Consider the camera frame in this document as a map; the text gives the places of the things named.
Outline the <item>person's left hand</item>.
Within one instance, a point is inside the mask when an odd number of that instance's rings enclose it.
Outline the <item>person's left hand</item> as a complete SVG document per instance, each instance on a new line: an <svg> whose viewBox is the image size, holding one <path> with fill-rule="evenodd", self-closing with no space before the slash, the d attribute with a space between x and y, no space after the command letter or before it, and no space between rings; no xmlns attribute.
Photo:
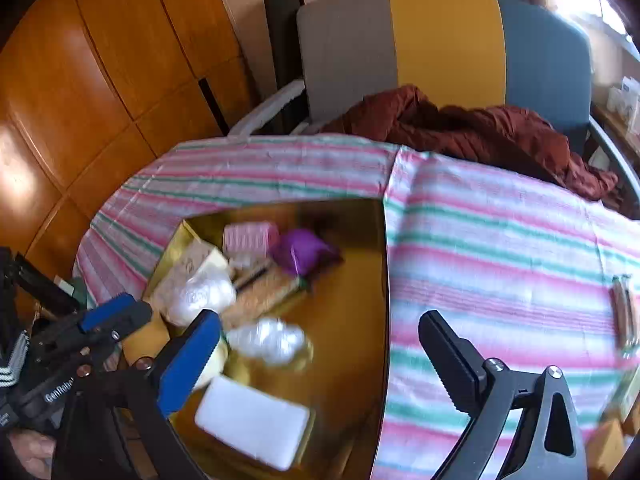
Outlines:
<svg viewBox="0 0 640 480"><path fill-rule="evenodd" d="M8 438L24 471L36 479L51 478L51 460L56 445L53 438L27 429L13 430Z"/></svg>

